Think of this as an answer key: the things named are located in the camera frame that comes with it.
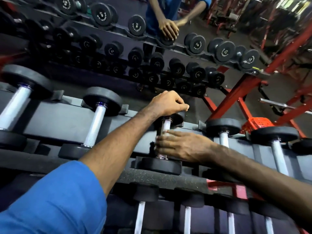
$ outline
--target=blue sleeve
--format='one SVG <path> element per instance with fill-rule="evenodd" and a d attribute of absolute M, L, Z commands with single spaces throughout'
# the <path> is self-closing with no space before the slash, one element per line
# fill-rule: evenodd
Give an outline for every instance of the blue sleeve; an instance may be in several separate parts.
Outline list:
<path fill-rule="evenodd" d="M 83 163 L 65 163 L 0 213 L 1 233 L 100 233 L 106 198 Z"/>
<path fill-rule="evenodd" d="M 206 9 L 210 7 L 211 0 L 198 0 L 198 1 L 204 1 L 207 4 Z"/>

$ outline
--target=blurred hand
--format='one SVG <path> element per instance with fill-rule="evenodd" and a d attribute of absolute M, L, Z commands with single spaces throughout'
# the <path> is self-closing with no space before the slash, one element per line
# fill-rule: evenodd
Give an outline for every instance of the blurred hand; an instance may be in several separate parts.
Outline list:
<path fill-rule="evenodd" d="M 161 116 L 170 116 L 176 112 L 187 111 L 189 105 L 175 91 L 164 91 L 152 99 L 149 107 Z"/>
<path fill-rule="evenodd" d="M 175 40 L 177 39 L 177 36 L 179 35 L 179 28 L 176 26 L 176 24 L 169 19 L 163 19 L 158 22 L 159 23 L 159 29 L 162 31 L 163 35 L 168 38 Z"/>
<path fill-rule="evenodd" d="M 212 161 L 211 158 L 218 144 L 209 138 L 173 130 L 167 133 L 170 135 L 161 135 L 156 138 L 156 151 L 159 154 L 182 158 L 190 162 Z"/>
<path fill-rule="evenodd" d="M 184 26 L 186 23 L 188 23 L 188 19 L 182 18 L 180 20 L 175 20 L 174 23 L 176 24 L 177 27 Z"/>

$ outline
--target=blue shirt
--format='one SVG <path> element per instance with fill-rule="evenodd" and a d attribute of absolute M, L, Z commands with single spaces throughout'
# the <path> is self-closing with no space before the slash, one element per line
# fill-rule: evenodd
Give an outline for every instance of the blue shirt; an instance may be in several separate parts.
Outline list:
<path fill-rule="evenodd" d="M 106 198 L 83 163 L 65 163 L 0 213 L 1 233 L 100 233 Z"/>
<path fill-rule="evenodd" d="M 211 4 L 211 0 L 198 0 L 205 1 L 208 8 Z M 177 20 L 177 11 L 180 7 L 182 0 L 158 0 L 159 6 L 167 19 Z M 151 35 L 157 35 L 159 31 L 159 24 L 156 18 L 156 15 L 148 2 L 147 11 L 146 11 L 146 26 L 147 33 Z"/>

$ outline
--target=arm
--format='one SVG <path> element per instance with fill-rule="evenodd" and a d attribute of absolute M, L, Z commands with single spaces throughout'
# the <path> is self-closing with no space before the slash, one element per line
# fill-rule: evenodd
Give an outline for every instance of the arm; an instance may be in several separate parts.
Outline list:
<path fill-rule="evenodd" d="M 211 0 L 200 0 L 193 10 L 190 11 L 185 17 L 180 20 L 176 20 L 177 27 L 181 27 L 188 23 L 194 17 L 200 15 L 211 3 Z"/>
<path fill-rule="evenodd" d="M 168 20 L 165 17 L 159 6 L 158 0 L 148 0 L 148 2 L 150 3 L 151 8 L 155 13 L 156 19 L 159 23 L 159 29 L 162 31 L 164 36 L 172 40 L 177 39 L 177 36 L 179 35 L 179 29 L 175 25 L 174 21 Z"/>
<path fill-rule="evenodd" d="M 312 232 L 312 186 L 212 142 L 207 137 L 176 131 L 160 136 L 159 153 L 191 162 L 213 163 L 287 213 L 298 225 Z"/>
<path fill-rule="evenodd" d="M 99 180 L 107 195 L 133 152 L 139 139 L 160 116 L 188 110 L 174 91 L 164 91 L 128 122 L 118 127 L 94 146 L 80 161 L 86 164 Z"/>

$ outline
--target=forearm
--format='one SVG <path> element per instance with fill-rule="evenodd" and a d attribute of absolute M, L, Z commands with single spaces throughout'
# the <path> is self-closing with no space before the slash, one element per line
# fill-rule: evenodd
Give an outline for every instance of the forearm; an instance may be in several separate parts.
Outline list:
<path fill-rule="evenodd" d="M 80 159 L 98 178 L 107 195 L 148 127 L 158 118 L 149 106 L 118 127 Z"/>
<path fill-rule="evenodd" d="M 155 16 L 158 20 L 158 22 L 162 19 L 165 19 L 166 17 L 164 16 L 160 6 L 159 6 L 159 3 L 158 3 L 158 0 L 149 0 L 149 3 L 155 13 Z"/>
<path fill-rule="evenodd" d="M 197 5 L 194 7 L 193 10 L 190 11 L 184 18 L 186 18 L 188 21 L 193 19 L 194 17 L 200 15 L 207 7 L 207 4 L 205 1 L 199 1 Z"/>
<path fill-rule="evenodd" d="M 212 153 L 214 164 L 228 171 L 264 199 L 273 202 L 303 228 L 308 228 L 308 224 L 312 223 L 311 185 L 283 175 L 221 145 L 215 145 Z"/>

